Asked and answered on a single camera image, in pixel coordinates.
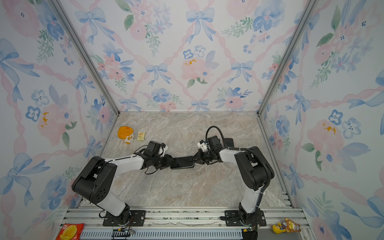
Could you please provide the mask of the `black phone case with camera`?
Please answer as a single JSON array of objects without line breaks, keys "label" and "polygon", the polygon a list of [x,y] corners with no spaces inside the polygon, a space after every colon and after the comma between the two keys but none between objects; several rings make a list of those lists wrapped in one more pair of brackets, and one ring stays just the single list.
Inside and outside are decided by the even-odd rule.
[{"label": "black phone case with camera", "polygon": [[189,169],[193,168],[195,164],[193,162],[188,163],[176,163],[174,165],[171,165],[172,170],[179,170],[179,169]]}]

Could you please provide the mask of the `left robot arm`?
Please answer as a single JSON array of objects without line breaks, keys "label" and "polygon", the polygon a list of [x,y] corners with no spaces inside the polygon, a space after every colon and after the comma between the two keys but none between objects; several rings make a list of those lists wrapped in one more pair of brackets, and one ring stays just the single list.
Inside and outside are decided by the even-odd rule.
[{"label": "left robot arm", "polygon": [[106,218],[119,226],[132,220],[130,206],[111,192],[115,176],[130,171],[155,167],[162,170],[170,167],[174,158],[166,154],[168,147],[151,141],[145,149],[117,159],[92,157],[72,184],[72,191],[90,203],[106,211]]}]

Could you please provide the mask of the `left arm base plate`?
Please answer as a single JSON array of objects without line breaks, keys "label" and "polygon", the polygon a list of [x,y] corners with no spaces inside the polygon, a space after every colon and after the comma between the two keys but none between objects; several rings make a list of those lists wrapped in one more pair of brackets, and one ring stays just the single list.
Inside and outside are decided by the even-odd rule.
[{"label": "left arm base plate", "polygon": [[118,217],[106,212],[103,217],[103,227],[142,227],[146,218],[145,210],[130,210],[121,213]]}]

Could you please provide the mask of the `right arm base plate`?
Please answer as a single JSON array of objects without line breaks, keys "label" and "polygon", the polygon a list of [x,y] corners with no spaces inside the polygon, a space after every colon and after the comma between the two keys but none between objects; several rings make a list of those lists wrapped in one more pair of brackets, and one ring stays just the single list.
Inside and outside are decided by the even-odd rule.
[{"label": "right arm base plate", "polygon": [[251,214],[245,213],[241,210],[226,210],[225,215],[221,216],[220,220],[224,221],[227,227],[251,228],[253,226],[265,227],[267,225],[266,217],[262,210],[256,210]]}]

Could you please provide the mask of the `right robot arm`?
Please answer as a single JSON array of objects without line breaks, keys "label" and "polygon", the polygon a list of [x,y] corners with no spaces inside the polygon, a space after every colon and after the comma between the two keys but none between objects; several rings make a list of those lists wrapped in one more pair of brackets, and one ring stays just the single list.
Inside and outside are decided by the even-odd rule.
[{"label": "right robot arm", "polygon": [[256,146],[237,148],[232,138],[225,138],[221,142],[217,136],[201,140],[197,146],[199,150],[193,157],[195,162],[207,165],[216,162],[237,164],[246,186],[239,203],[239,221],[244,226],[256,225],[263,195],[275,177],[273,168],[261,150]]}]

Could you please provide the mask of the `black phone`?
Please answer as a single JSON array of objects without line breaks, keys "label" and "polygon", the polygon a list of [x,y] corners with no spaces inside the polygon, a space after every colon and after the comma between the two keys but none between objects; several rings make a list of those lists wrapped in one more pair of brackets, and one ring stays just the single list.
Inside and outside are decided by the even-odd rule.
[{"label": "black phone", "polygon": [[188,163],[188,162],[194,162],[193,160],[193,157],[192,156],[188,156],[188,157],[180,157],[180,158],[174,158],[172,161],[171,161],[171,165],[174,165],[176,163]]}]

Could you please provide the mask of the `black phone screen up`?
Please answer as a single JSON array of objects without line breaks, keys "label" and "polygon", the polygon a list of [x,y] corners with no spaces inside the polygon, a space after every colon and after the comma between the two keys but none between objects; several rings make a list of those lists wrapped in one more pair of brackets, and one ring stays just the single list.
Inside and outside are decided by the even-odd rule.
[{"label": "black phone screen up", "polygon": [[234,140],[232,138],[224,138],[224,144],[227,148],[234,148]]}]

